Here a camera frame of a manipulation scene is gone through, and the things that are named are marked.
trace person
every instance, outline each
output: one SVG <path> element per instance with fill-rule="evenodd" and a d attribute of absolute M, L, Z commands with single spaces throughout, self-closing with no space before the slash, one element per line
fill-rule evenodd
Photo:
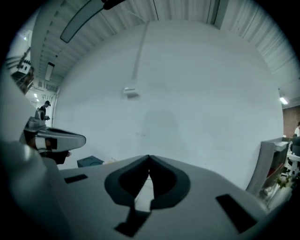
<path fill-rule="evenodd" d="M 45 101 L 45 104 L 39 108 L 40 110 L 42 110 L 45 113 L 45 120 L 49 120 L 50 119 L 48 116 L 46 116 L 46 108 L 48 106 L 51 106 L 50 102 L 49 101 Z"/>
<path fill-rule="evenodd" d="M 300 137 L 300 122 L 298 122 L 298 126 L 295 129 L 295 134 L 297 134 L 297 137 Z"/>

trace white table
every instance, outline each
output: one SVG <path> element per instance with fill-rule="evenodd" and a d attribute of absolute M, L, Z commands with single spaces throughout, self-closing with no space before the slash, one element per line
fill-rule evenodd
<path fill-rule="evenodd" d="M 298 162 L 300 162 L 300 157 L 298 157 L 296 155 L 292 155 L 292 154 L 288 154 L 287 157 L 292 161 L 292 168 L 291 168 L 291 171 L 289 172 L 289 175 L 291 176 L 293 171 L 295 171 L 295 176 L 297 176 L 297 174 L 298 174 L 297 165 L 298 165 Z"/>

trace brick wall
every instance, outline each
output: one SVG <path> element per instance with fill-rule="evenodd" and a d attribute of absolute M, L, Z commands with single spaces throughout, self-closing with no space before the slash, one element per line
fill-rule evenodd
<path fill-rule="evenodd" d="M 300 106 L 283 109 L 284 135 L 292 137 L 300 122 Z"/>

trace white wall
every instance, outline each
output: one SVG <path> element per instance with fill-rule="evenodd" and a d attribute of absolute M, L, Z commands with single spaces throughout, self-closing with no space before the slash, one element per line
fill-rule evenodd
<path fill-rule="evenodd" d="M 273 78 L 254 46 L 196 22 L 151 22 L 127 100 L 144 26 L 109 38 L 61 86 L 55 126 L 83 134 L 61 168 L 94 155 L 122 160 L 156 154 L 211 169 L 245 189 L 260 142 L 283 135 Z"/>

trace black slot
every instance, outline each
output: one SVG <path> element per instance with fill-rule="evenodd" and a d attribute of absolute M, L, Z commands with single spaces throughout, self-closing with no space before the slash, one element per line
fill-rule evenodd
<path fill-rule="evenodd" d="M 239 233 L 256 224 L 256 221 L 228 194 L 216 197 Z"/>
<path fill-rule="evenodd" d="M 72 183 L 72 182 L 77 182 L 77 181 L 80 181 L 80 180 L 83 180 L 86 178 L 88 178 L 87 175 L 80 174 L 80 175 L 77 175 L 74 177 L 65 178 L 65 181 L 66 181 L 66 183 Z"/>

